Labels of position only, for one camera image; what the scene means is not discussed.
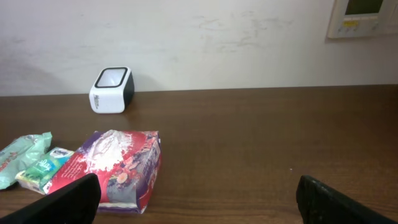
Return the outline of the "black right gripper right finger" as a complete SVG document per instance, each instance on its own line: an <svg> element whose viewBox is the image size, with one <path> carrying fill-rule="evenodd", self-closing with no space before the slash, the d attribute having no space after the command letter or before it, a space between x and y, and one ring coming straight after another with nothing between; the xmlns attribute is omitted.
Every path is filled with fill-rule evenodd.
<svg viewBox="0 0 398 224"><path fill-rule="evenodd" d="M296 202L304 224L397 224L309 176L301 176Z"/></svg>

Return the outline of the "mint green wipes pack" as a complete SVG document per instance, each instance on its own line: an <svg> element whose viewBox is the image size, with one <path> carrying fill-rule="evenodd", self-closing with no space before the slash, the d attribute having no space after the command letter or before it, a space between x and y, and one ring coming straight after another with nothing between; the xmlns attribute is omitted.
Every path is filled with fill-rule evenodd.
<svg viewBox="0 0 398 224"><path fill-rule="evenodd" d="M49 149L52 133L21 136L1 151L1 190L15 184L15 176L39 160Z"/></svg>

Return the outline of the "small green tissue packet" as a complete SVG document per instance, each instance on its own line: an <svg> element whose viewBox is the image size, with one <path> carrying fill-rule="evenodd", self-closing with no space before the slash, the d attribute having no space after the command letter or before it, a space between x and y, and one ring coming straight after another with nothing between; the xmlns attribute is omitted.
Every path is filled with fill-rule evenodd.
<svg viewBox="0 0 398 224"><path fill-rule="evenodd" d="M15 179L23 188L46 195L53 176L74 153L74 151L55 147L27 169L17 173Z"/></svg>

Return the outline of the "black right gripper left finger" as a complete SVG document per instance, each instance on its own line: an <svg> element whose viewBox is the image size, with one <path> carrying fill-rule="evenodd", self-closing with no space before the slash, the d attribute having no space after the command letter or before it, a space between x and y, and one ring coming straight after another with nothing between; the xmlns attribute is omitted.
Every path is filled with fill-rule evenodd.
<svg viewBox="0 0 398 224"><path fill-rule="evenodd" d="M82 178L1 218L1 224L92 223L101 198L96 174Z"/></svg>

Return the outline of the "red purple tissue pack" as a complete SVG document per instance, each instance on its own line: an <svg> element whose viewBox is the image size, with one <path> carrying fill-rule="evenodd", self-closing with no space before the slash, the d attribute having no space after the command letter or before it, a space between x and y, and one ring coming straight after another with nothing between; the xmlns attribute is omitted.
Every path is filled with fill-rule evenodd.
<svg viewBox="0 0 398 224"><path fill-rule="evenodd" d="M162 162L158 131L96 131L64 163L44 192L86 174L98 177L100 212L144 213Z"/></svg>

